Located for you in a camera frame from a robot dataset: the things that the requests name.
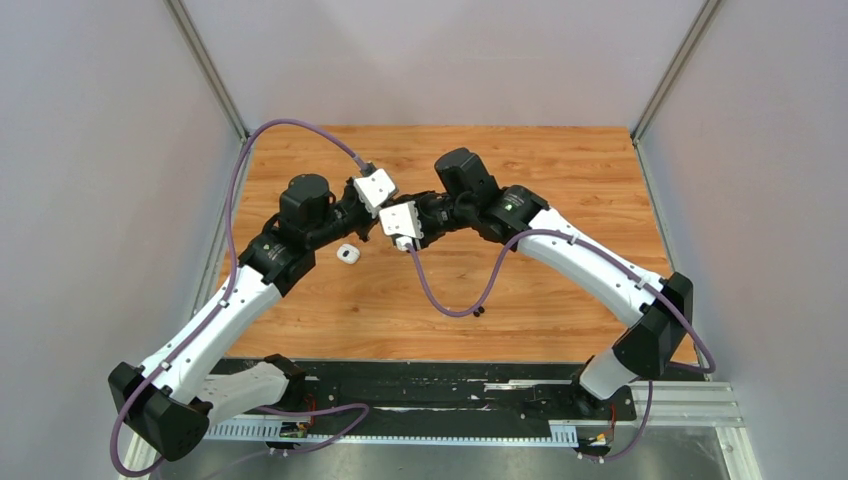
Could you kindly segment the white earbud charging case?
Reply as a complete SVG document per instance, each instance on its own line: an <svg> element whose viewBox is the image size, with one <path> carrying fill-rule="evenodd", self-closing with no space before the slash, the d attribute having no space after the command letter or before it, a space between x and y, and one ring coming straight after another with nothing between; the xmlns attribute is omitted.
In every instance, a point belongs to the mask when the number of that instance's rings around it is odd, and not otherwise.
<svg viewBox="0 0 848 480"><path fill-rule="evenodd" d="M360 250L351 244L342 244L336 252L337 258L348 265L356 264L360 257Z"/></svg>

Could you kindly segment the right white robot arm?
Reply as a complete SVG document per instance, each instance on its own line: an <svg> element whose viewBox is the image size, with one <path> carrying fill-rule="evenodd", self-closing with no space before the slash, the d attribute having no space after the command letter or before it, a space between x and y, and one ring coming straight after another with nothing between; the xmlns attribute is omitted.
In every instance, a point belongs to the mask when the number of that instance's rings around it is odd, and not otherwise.
<svg viewBox="0 0 848 480"><path fill-rule="evenodd" d="M625 332L592 356L573 381L571 403L596 417L611 397L637 379L655 380L672 363L692 327L694 286L676 272L664 277L607 249L521 185L501 187L479 155L458 148L434 164L444 192L426 192L414 205L422 227L420 247L449 232L474 230L537 260L599 299Z"/></svg>

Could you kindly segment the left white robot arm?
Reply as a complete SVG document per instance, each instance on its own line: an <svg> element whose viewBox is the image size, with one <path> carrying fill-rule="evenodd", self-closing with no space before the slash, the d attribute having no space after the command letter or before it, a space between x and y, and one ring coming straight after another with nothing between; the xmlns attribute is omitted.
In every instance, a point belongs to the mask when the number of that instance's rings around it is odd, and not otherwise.
<svg viewBox="0 0 848 480"><path fill-rule="evenodd" d="M367 238L378 210L396 193L382 169L348 179L341 196L320 175L292 178L278 212L238 256L221 289L141 365L122 362L110 373L120 424L161 459L177 461L210 427L236 415L265 406L298 411L306 400L305 372L279 354L236 374L207 376L246 328L315 266L318 249L352 233Z"/></svg>

